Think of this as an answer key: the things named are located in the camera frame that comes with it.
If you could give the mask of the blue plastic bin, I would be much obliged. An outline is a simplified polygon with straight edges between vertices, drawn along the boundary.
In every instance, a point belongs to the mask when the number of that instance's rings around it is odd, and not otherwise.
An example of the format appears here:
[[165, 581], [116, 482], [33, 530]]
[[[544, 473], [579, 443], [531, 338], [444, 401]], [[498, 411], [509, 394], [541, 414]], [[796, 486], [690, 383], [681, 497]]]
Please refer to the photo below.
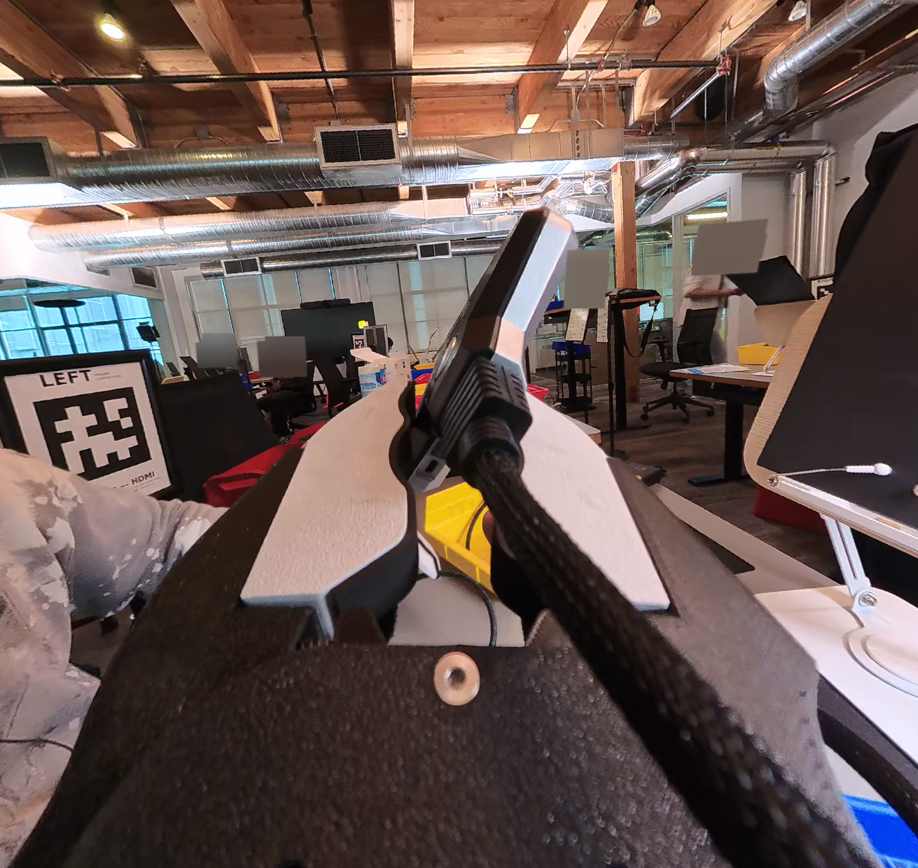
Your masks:
[[917, 867], [917, 838], [886, 802], [845, 794], [859, 827], [885, 867]]

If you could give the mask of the black standing desk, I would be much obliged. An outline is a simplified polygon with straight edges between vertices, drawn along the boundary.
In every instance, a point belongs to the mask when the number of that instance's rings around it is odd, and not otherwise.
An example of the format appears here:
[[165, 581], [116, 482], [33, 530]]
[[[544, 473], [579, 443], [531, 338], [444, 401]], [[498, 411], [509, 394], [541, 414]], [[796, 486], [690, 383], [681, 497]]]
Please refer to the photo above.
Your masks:
[[625, 355], [634, 356], [627, 348], [624, 313], [628, 310], [639, 310], [640, 307], [649, 304], [652, 307], [651, 318], [654, 318], [661, 300], [662, 296], [655, 290], [616, 289], [607, 293], [606, 327], [611, 343], [607, 353], [611, 441], [614, 441], [617, 432], [627, 428]]

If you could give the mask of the wooden top desk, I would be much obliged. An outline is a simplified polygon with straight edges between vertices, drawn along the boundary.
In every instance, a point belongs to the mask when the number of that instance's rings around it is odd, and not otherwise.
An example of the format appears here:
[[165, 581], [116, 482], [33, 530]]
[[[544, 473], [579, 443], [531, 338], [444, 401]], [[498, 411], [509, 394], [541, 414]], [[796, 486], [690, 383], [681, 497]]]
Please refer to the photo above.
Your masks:
[[774, 377], [771, 369], [721, 369], [719, 366], [673, 369], [674, 380], [690, 382], [699, 391], [725, 405], [723, 466], [720, 475], [698, 475], [688, 479], [694, 487], [737, 483], [749, 478], [743, 465], [744, 415], [747, 407], [758, 408]]

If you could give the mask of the black ceiling pipe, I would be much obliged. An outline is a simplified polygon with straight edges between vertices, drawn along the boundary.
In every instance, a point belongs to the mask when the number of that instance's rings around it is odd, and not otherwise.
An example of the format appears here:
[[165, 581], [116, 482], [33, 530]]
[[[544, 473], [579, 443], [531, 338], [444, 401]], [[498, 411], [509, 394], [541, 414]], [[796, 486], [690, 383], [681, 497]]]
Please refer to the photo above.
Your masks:
[[648, 59], [632, 57], [608, 57], [605, 59], [573, 59], [570, 61], [544, 64], [502, 64], [478, 66], [451, 66], [426, 68], [389, 68], [363, 70], [315, 70], [315, 71], [262, 71], [224, 74], [217, 72], [194, 72], [183, 74], [132, 74], [132, 75], [90, 75], [85, 77], [57, 76], [49, 78], [3, 78], [3, 90], [72, 91], [88, 88], [120, 88], [160, 85], [205, 85], [257, 82], [333, 82], [383, 79], [419, 78], [465, 78], [492, 77], [504, 75], [562, 75], [568, 72], [602, 71], [676, 71], [704, 70], [718, 67], [719, 59]]

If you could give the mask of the black office chair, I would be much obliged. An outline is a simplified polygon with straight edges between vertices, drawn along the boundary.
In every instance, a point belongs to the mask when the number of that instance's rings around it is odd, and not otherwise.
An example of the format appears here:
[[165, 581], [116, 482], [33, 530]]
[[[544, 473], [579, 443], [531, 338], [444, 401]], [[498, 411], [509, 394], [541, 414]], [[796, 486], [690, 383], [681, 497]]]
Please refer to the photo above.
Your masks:
[[707, 416], [715, 416], [716, 410], [712, 405], [680, 389], [684, 381], [673, 378], [672, 372], [713, 364], [711, 344], [717, 318], [716, 308], [688, 310], [676, 341], [676, 359], [650, 362], [641, 366], [641, 373], [645, 377], [659, 380], [661, 389], [667, 392], [665, 396], [643, 406], [639, 416], [643, 422], [648, 420], [652, 412], [665, 406], [679, 411], [686, 424], [691, 420], [689, 414], [691, 405], [704, 409]]
[[280, 445], [236, 373], [163, 383], [158, 400], [177, 478], [170, 497], [200, 500], [210, 477]]

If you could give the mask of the red plastic bin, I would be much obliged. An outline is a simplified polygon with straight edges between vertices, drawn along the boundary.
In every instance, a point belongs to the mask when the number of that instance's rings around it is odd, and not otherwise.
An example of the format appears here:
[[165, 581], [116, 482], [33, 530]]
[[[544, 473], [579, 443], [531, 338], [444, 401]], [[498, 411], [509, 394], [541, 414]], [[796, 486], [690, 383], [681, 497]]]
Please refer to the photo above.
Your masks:
[[226, 472], [209, 477], [203, 487], [203, 502], [211, 507], [229, 508], [236, 504], [261, 478], [291, 452], [302, 450], [326, 422], [299, 429], [284, 444], [271, 447]]
[[762, 486], [755, 490], [753, 514], [782, 526], [828, 535], [825, 522], [816, 511]]

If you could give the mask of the black monitor screen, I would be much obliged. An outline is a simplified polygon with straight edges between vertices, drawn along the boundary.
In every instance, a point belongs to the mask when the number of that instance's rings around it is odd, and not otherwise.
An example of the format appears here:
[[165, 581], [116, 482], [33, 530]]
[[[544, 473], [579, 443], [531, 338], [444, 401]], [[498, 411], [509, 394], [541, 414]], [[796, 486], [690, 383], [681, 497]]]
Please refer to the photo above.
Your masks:
[[360, 322], [375, 324], [373, 303], [331, 299], [307, 302], [296, 308], [281, 310], [286, 336], [302, 336], [310, 358], [326, 355], [337, 361], [350, 355], [352, 336]]

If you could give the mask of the wooden post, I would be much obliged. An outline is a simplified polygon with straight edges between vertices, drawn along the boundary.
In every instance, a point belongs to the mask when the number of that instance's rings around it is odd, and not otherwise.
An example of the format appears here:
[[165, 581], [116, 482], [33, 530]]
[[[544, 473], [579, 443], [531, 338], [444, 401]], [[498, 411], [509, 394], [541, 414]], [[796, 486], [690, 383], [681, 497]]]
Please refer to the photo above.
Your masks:
[[[635, 209], [635, 163], [622, 161], [612, 170], [614, 212], [615, 287], [637, 289], [637, 241]], [[616, 383], [618, 405], [624, 409], [638, 400], [639, 362], [626, 350], [618, 362], [623, 379]]]

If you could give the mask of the tablet on white stand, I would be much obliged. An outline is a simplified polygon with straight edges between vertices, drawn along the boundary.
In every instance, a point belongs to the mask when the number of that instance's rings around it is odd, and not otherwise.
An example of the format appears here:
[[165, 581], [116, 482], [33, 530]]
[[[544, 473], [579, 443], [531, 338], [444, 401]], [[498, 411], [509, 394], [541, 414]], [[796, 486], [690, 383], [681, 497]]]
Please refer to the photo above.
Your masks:
[[916, 559], [916, 137], [822, 301], [757, 461], [828, 531], [847, 593], [816, 643], [830, 679], [915, 704], [916, 607], [870, 583], [855, 533]]

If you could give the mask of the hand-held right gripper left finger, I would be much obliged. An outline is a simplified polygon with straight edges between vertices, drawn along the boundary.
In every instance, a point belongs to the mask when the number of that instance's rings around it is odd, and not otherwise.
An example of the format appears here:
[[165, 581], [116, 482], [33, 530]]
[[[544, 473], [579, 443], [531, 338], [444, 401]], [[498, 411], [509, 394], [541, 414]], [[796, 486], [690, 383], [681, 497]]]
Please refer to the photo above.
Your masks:
[[307, 442], [241, 589], [247, 607], [308, 610], [333, 641], [343, 613], [381, 618], [407, 597], [417, 502], [397, 446], [414, 415], [414, 385], [389, 382]]

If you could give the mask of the window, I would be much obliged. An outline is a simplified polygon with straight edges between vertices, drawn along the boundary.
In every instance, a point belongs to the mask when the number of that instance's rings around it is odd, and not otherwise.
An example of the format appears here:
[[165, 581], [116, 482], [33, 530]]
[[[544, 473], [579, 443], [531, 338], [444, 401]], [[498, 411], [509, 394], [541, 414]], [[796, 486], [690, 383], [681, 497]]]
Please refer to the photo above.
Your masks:
[[284, 334], [281, 312], [302, 302], [347, 298], [373, 304], [397, 350], [437, 348], [492, 260], [474, 253], [206, 279], [190, 275], [186, 292], [199, 334], [234, 333], [250, 355]]
[[1, 294], [1, 359], [147, 350], [164, 366], [157, 299], [131, 293], [7, 280]]

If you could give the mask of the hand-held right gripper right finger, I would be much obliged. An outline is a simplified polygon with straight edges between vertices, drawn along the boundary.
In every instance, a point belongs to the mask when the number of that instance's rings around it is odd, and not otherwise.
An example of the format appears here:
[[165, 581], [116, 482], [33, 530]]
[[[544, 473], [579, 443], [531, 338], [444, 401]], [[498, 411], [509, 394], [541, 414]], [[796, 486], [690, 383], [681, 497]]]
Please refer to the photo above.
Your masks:
[[668, 610], [667, 589], [606, 454], [575, 420], [527, 400], [522, 481], [529, 493], [636, 609]]

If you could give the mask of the black shelf cart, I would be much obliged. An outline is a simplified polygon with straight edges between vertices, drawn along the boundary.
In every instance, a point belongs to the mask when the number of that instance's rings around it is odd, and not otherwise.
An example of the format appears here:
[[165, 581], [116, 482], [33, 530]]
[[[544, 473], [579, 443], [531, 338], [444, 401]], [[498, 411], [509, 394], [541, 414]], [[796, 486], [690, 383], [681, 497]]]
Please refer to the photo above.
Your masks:
[[583, 342], [553, 341], [556, 359], [556, 408], [566, 415], [584, 415], [596, 409], [592, 392], [591, 348]]

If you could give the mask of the silver ventilation duct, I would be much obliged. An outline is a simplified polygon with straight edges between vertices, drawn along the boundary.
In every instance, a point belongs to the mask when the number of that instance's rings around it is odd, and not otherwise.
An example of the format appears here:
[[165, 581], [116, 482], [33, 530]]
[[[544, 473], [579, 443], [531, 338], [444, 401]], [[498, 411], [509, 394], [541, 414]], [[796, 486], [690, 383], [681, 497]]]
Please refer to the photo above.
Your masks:
[[488, 138], [400, 137], [401, 166], [324, 172], [317, 146], [276, 142], [214, 148], [122, 150], [71, 155], [46, 139], [2, 141], [4, 210], [119, 205], [224, 195], [325, 192], [344, 188], [516, 181], [609, 170], [620, 161], [666, 159], [677, 138], [627, 137], [576, 129]]
[[714, 174], [789, 174], [791, 176], [791, 262], [809, 279], [833, 273], [830, 219], [837, 155], [822, 141], [742, 143], [734, 148], [687, 148], [662, 160], [635, 182], [635, 209], [647, 215], [678, 186]]
[[494, 252], [508, 232], [449, 234], [430, 227], [404, 228], [365, 233], [300, 234], [284, 239], [236, 239], [123, 248], [88, 252], [83, 256], [88, 271], [153, 268], [182, 264], [217, 264], [232, 260], [266, 261], [269, 271], [319, 268], [360, 262], [412, 260], [424, 244], [449, 245], [453, 254], [464, 256]]
[[460, 199], [370, 202], [55, 226], [34, 224], [28, 237], [34, 246], [45, 252], [127, 250], [270, 239], [312, 231], [388, 230], [416, 225], [490, 228], [494, 222], [512, 217], [514, 214], [508, 209], [472, 214], [467, 210], [467, 203]]
[[831, 58], [883, 17], [913, 4], [916, 0], [847, 0], [771, 61], [763, 80], [763, 116], [791, 112], [798, 104], [799, 79], [805, 71]]

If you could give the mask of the black flat panel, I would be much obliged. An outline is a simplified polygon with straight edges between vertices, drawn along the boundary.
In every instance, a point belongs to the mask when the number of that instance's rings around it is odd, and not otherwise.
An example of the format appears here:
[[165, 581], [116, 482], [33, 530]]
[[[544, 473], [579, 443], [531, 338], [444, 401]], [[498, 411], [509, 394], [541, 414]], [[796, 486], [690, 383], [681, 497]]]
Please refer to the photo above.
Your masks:
[[756, 307], [814, 300], [809, 282], [786, 255], [760, 261], [755, 271], [731, 272], [726, 277]]

